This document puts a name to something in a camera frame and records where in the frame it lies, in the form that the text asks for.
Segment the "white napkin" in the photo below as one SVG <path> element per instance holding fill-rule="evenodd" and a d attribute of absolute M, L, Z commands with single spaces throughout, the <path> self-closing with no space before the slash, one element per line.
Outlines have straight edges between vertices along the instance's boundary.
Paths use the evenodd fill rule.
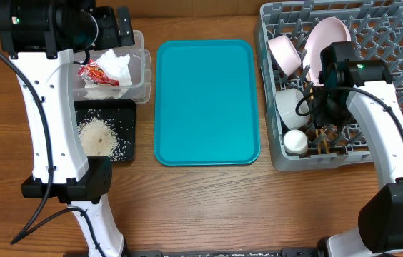
<path fill-rule="evenodd" d="M 93 84 L 83 80 L 84 87 L 88 89 L 86 98 L 93 100 L 120 99 L 129 90 L 126 86 L 133 84 L 129 71 L 130 55 L 117 56 L 113 49 L 109 49 L 95 62 L 110 79 L 119 81 L 119 85 Z"/>

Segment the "red snack wrapper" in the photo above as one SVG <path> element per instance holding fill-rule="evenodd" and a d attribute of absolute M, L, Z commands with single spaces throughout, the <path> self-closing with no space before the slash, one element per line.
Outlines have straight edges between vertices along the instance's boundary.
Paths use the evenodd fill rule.
<path fill-rule="evenodd" d="M 119 81 L 110 79 L 103 69 L 101 69 L 98 64 L 93 60 L 89 59 L 86 65 L 81 66 L 78 70 L 77 75 L 87 82 L 92 82 L 93 84 L 102 84 L 110 86 L 118 86 Z"/>

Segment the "pink plate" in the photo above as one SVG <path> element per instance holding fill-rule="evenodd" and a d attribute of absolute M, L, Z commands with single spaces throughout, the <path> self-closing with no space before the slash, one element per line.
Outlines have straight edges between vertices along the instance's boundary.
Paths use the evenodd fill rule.
<path fill-rule="evenodd" d="M 346 25 L 335 17 L 323 19 L 309 34 L 302 66 L 304 68 L 309 66 L 306 78 L 314 86 L 322 86 L 318 80 L 319 72 L 322 70 L 321 51 L 331 43 L 342 41 L 351 41 L 350 32 Z"/>

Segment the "pink bowl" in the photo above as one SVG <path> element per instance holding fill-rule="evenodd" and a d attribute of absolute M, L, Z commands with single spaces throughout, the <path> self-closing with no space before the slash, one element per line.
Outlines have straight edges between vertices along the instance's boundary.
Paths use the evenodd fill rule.
<path fill-rule="evenodd" d="M 272 57 L 285 75 L 291 76 L 300 67 L 299 54 L 286 35 L 270 39 L 268 46 Z"/>

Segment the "grey-white bowl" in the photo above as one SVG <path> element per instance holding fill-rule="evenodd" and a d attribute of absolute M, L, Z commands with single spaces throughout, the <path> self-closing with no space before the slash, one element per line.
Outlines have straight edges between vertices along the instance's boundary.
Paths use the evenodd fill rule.
<path fill-rule="evenodd" d="M 310 120 L 310 115 L 299 116 L 296 113 L 297 104 L 302 98 L 303 94 L 298 89 L 286 89 L 275 94 L 277 111 L 289 130 L 299 129 Z"/>

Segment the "wooden chopstick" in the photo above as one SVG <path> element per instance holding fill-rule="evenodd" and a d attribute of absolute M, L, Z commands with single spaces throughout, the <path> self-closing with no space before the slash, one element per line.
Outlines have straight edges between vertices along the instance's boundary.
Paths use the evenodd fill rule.
<path fill-rule="evenodd" d="M 318 154 L 321 154 L 321 153 L 322 153 L 322 150 L 321 150 L 320 142 L 321 142 L 321 140 L 322 140 L 322 136 L 321 136 L 321 133 L 319 132 L 319 129 L 317 129 L 317 130 L 315 131 L 315 135 L 316 135 L 317 137 L 316 137 L 315 140 L 314 140 L 314 144 L 315 144 L 315 146 L 317 147 L 317 153 L 318 153 Z"/>
<path fill-rule="evenodd" d="M 327 135 L 326 135 L 326 131 L 327 131 L 327 127 L 325 126 L 324 128 L 320 129 L 321 134 L 323 135 L 323 146 L 324 146 L 324 152 L 325 154 L 329 154 L 330 150 L 329 150 L 329 144 L 328 144 L 328 140 L 327 140 Z"/>

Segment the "cream cup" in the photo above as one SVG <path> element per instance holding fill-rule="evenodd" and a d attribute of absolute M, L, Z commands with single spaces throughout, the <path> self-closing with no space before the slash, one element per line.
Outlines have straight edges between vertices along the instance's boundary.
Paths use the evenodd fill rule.
<path fill-rule="evenodd" d="M 283 137 L 285 152 L 290 156 L 304 156 L 308 151 L 307 136 L 300 130 L 294 129 L 285 133 Z"/>

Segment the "rice food scraps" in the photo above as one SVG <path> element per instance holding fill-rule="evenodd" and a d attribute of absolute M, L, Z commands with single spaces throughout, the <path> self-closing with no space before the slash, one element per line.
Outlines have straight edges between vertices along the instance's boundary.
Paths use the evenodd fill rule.
<path fill-rule="evenodd" d="M 123 121 L 99 109 L 78 110 L 76 115 L 79 138 L 87 156 L 106 156 L 112 161 L 133 159 L 134 147 Z"/>

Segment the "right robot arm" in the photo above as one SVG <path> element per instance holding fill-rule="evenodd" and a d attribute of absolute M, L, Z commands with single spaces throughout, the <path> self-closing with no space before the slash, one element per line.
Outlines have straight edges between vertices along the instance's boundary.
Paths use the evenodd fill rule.
<path fill-rule="evenodd" d="M 392 256 L 403 251 L 403 115 L 383 60 L 359 60 L 352 45 L 334 42 L 319 54 L 322 87 L 312 92 L 317 128 L 356 121 L 377 171 L 379 191 L 357 226 L 323 238 L 320 256 Z"/>

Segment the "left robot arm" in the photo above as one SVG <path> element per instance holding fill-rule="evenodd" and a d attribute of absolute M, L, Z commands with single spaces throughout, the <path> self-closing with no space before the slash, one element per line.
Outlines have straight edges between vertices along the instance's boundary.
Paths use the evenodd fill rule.
<path fill-rule="evenodd" d="M 34 152 L 26 198 L 57 198 L 81 227 L 90 256 L 127 256 L 109 205 L 112 167 L 79 138 L 72 72 L 77 52 L 134 44 L 125 6 L 94 1 L 0 1 L 0 58 L 19 78 Z"/>

